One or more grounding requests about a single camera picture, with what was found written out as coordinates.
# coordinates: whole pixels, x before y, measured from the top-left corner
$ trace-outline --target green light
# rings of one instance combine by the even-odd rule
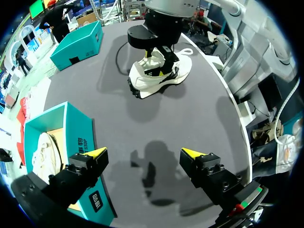
[[[248,206],[248,203],[247,203],[246,201],[243,201],[243,202],[241,203],[241,205],[243,206],[243,208],[245,208],[245,207]]]

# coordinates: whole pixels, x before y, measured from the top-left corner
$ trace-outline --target gray table surface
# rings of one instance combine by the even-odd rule
[[[94,119],[97,147],[106,146],[109,153],[103,176],[118,214],[112,226],[208,227],[221,208],[193,187],[179,165],[180,149],[213,152],[248,180],[240,120],[219,77],[183,37],[175,51],[194,51],[187,79],[143,100],[135,98],[127,77],[144,50],[127,43],[127,30],[140,23],[104,27],[98,55],[51,78],[45,110],[68,101]]]

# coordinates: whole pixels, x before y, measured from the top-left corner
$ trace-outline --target teal shoe box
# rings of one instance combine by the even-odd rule
[[[97,55],[103,37],[100,21],[95,21],[67,34],[51,55],[59,70]]]
[[[44,111],[41,115],[31,119],[25,124],[24,155],[27,172],[33,170],[32,156],[37,150],[38,139],[41,133],[62,129],[61,160],[68,161],[68,157],[75,153],[84,153],[95,150],[93,137],[93,122],[69,102],[64,102]],[[102,207],[95,212],[89,196],[99,192]],[[114,218],[101,178],[95,187],[87,189],[77,202],[80,211],[69,209],[87,220],[109,226]]]

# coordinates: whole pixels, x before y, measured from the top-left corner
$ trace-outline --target black bolt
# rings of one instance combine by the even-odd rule
[[[224,187],[224,188],[228,188],[228,187],[229,187],[229,183],[228,183],[227,181],[224,181],[224,182],[223,182],[223,187]]]
[[[32,185],[32,184],[30,184],[30,186],[29,186],[29,190],[33,191],[33,190],[34,190],[34,188],[35,188],[35,186],[34,186],[34,185]]]

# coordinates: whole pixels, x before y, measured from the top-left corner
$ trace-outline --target green screen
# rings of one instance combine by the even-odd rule
[[[41,0],[37,0],[33,5],[29,7],[29,12],[32,19],[35,18],[42,11],[43,11],[43,7]]]

